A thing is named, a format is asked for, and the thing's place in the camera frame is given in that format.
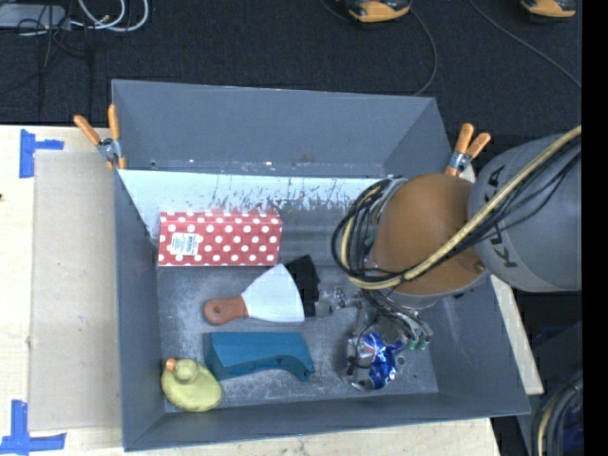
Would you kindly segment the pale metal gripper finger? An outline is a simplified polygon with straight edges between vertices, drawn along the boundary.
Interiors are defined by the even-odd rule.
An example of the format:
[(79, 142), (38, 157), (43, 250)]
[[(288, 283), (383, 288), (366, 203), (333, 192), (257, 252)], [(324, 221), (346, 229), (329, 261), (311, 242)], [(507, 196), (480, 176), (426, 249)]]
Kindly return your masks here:
[(332, 303), (328, 304), (328, 303), (323, 303), (323, 302), (317, 302), (314, 305), (315, 316), (317, 318), (327, 318), (327, 317), (341, 315), (349, 308), (350, 308), (350, 306), (348, 306), (348, 305), (338, 305), (338, 304), (332, 304)]
[(323, 304), (352, 304), (354, 298), (341, 286), (331, 286), (331, 288), (321, 290), (320, 302)]

